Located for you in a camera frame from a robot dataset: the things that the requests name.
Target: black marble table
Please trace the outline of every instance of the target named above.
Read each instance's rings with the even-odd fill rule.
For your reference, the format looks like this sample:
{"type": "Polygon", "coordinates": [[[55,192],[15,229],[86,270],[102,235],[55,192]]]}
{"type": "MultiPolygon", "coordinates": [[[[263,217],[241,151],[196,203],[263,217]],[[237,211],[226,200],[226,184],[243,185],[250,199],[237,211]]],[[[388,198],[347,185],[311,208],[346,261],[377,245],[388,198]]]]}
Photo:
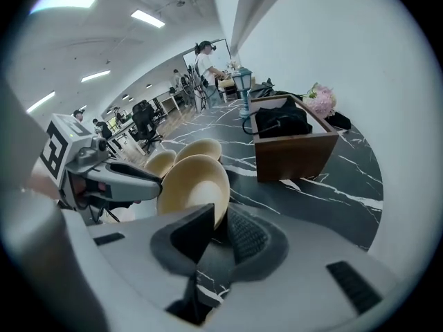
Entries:
{"type": "MultiPolygon", "coordinates": [[[[240,100],[205,110],[184,122],[159,145],[158,150],[179,151],[202,138],[220,141],[221,162],[230,181],[230,200],[275,215],[287,215],[328,227],[367,250],[379,226],[383,207],[383,184],[377,159],[358,129],[337,129],[340,135],[322,174],[268,183],[257,182],[252,136],[242,130],[240,100]]],[[[207,303],[216,306],[228,292],[221,271],[233,264],[223,238],[213,238],[199,264],[199,289],[207,303]]]]}

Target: office chair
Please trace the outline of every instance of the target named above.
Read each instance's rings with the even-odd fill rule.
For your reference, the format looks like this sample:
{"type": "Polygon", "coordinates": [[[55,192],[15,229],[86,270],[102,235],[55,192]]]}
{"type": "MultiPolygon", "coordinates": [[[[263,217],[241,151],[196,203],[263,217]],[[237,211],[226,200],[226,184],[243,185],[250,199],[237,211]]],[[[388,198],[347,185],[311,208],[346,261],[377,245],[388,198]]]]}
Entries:
{"type": "Polygon", "coordinates": [[[154,142],[161,142],[163,136],[156,133],[157,124],[154,123],[154,110],[150,104],[140,102],[132,107],[132,119],[137,127],[137,134],[139,140],[146,140],[142,149],[146,147],[146,152],[149,153],[150,145],[154,142]]]}

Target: table lamp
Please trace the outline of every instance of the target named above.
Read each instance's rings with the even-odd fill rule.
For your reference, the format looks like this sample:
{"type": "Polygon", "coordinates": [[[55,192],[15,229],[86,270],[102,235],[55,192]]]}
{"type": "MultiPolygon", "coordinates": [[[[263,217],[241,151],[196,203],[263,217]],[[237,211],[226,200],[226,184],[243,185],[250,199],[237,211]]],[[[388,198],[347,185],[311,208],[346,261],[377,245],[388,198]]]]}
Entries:
{"type": "Polygon", "coordinates": [[[249,118],[248,91],[251,89],[251,75],[252,71],[243,66],[231,75],[237,91],[242,96],[243,108],[240,109],[240,117],[243,119],[249,118]]]}

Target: cable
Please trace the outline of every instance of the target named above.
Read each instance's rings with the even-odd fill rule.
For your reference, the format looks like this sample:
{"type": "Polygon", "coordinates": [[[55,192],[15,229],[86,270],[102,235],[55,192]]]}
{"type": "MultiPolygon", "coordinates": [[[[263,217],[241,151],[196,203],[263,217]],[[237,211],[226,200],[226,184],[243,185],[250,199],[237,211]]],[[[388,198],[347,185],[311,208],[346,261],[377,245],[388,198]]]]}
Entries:
{"type": "Polygon", "coordinates": [[[94,223],[98,224],[99,218],[103,215],[103,210],[106,210],[107,214],[109,214],[115,221],[120,223],[120,220],[118,220],[118,217],[116,217],[114,214],[112,214],[112,212],[106,208],[106,205],[107,205],[107,203],[104,203],[102,205],[102,207],[100,208],[100,210],[98,211],[98,218],[97,219],[94,218],[93,211],[91,210],[91,206],[89,206],[89,210],[91,210],[91,217],[92,217],[92,220],[94,221],[94,223]]]}
{"type": "MultiPolygon", "coordinates": [[[[249,117],[254,116],[256,113],[258,113],[258,111],[252,112],[252,113],[249,115],[249,117]]],[[[290,114],[290,113],[286,113],[286,114],[283,114],[282,116],[273,117],[273,118],[270,119],[270,122],[271,122],[271,121],[276,121],[277,124],[273,125],[272,127],[268,127],[268,128],[266,128],[266,129],[262,129],[262,130],[256,131],[255,133],[254,133],[254,132],[249,133],[248,131],[245,130],[244,125],[246,124],[246,121],[248,120],[248,118],[246,118],[246,119],[243,120],[242,128],[243,128],[243,131],[244,131],[246,134],[248,134],[248,135],[250,135],[250,136],[255,136],[255,135],[257,135],[257,134],[264,133],[265,131],[268,131],[268,130],[271,130],[271,129],[274,129],[274,128],[280,128],[280,127],[281,127],[281,122],[280,122],[280,120],[281,120],[281,119],[284,119],[284,118],[298,118],[298,116],[292,115],[292,114],[290,114]]]]}
{"type": "MultiPolygon", "coordinates": [[[[253,115],[256,114],[256,113],[257,113],[257,111],[256,111],[256,112],[252,112],[252,113],[249,115],[249,117],[253,116],[253,115]]],[[[273,125],[272,127],[268,127],[268,128],[266,128],[266,129],[262,129],[262,130],[256,131],[255,133],[254,133],[254,132],[249,133],[249,132],[246,131],[245,128],[244,128],[244,125],[246,124],[246,121],[248,120],[248,118],[246,118],[246,119],[243,120],[242,128],[243,128],[243,131],[244,131],[246,134],[248,134],[248,135],[250,135],[250,136],[256,136],[257,134],[264,133],[265,131],[268,131],[268,130],[271,130],[271,129],[274,129],[274,128],[280,128],[280,117],[278,117],[278,118],[276,117],[276,118],[274,118],[274,119],[277,121],[277,124],[273,125]]]]}

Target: white wall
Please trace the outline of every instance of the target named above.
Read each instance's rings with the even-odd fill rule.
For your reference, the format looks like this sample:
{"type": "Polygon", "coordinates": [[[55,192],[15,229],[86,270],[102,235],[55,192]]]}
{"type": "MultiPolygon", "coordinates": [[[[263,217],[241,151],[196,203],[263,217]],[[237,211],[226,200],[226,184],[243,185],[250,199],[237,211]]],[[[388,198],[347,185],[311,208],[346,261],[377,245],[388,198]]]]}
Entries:
{"type": "Polygon", "coordinates": [[[407,9],[398,0],[278,0],[239,56],[277,90],[334,88],[383,178],[370,254],[399,277],[419,273],[441,235],[443,83],[407,9]]]}
{"type": "Polygon", "coordinates": [[[226,37],[228,46],[233,36],[235,15],[237,12],[239,0],[215,0],[215,6],[219,17],[221,30],[226,37]]]}

